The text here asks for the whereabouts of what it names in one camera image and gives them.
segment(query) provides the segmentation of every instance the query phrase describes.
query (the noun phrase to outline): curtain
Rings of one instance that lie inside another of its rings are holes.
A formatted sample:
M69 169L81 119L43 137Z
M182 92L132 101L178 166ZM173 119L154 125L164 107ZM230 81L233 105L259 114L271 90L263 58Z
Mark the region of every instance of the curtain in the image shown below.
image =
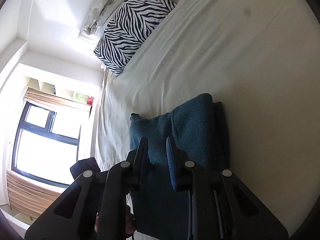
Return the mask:
M44 93L33 88L28 88L24 98L38 106L42 106L48 110L56 112L62 108L75 108L90 113L91 106L76 101L60 98L51 94Z
M7 187L10 206L34 218L38 218L61 194L32 184L12 171L7 171Z

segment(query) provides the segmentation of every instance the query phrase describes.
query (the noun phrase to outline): mattress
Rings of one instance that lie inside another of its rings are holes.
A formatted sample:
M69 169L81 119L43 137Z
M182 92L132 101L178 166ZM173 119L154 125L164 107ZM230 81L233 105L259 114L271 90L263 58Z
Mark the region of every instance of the mattress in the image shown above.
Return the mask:
M173 0L121 75L105 74L96 157L130 150L130 114L221 101L232 171L290 235L320 194L320 25L305 0ZM137 234L136 238L149 238Z

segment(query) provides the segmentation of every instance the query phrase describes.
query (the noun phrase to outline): zebra stripe pattern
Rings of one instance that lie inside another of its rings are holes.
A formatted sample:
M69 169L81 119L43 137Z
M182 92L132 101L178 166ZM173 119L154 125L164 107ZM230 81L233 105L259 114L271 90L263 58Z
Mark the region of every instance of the zebra stripe pattern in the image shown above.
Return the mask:
M94 54L119 75L175 5L170 0L125 0L107 24Z

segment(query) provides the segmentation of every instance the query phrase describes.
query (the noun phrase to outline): window glass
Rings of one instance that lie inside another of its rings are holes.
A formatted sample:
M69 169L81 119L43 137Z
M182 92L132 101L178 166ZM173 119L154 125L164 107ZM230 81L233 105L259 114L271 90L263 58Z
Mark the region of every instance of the window glass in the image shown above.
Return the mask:
M45 128L49 112L49 110L30 106L26 122Z
M78 138L82 117L77 111L57 112L52 132L71 138Z
M72 184L70 167L76 163L77 146L22 130L16 167L24 172L64 184Z

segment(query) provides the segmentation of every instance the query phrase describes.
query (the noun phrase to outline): window frame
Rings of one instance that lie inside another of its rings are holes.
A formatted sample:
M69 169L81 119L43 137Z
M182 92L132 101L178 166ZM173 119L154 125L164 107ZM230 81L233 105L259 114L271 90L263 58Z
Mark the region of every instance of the window frame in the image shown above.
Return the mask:
M29 110L31 108L31 106L35 106L44 110L49 111L48 114L48 118L47 118L47 122L45 124L45 127L40 127L31 123L26 122ZM17 168L17 150L19 148L19 143L20 143L20 134L22 132L22 130L26 130L29 131L31 133L49 138L49 139L53 139L59 142L63 142L63 143L67 143L67 144L72 144L72 145L76 145L77 146L77 154L76 154L76 161L78 161L78 153L79 153L79 140L80 140L80 133L81 133L81 126L80 126L80 130L79 130L79 136L78 138L72 138L72 137L68 137L65 135L60 135L60 134L56 134L52 132L52 127L54 124L54 119L56 117L56 112L51 111L49 109L34 105L30 102L26 102L20 120L19 120L19 125L17 128L17 132L16 132L16 136L14 139L14 144L13 144L13 151L12 151L12 163L11 163L11 170L22 175L25 176L29 179L34 179L36 181L39 182L43 182L52 186L56 186L56 187L62 187L62 188L67 188L69 186L69 184L64 184L64 183L60 183L60 182L56 182L56 181L52 181L52 180L48 180L48 179L44 179L38 176L35 176L33 174L30 174L28 172L19 170Z

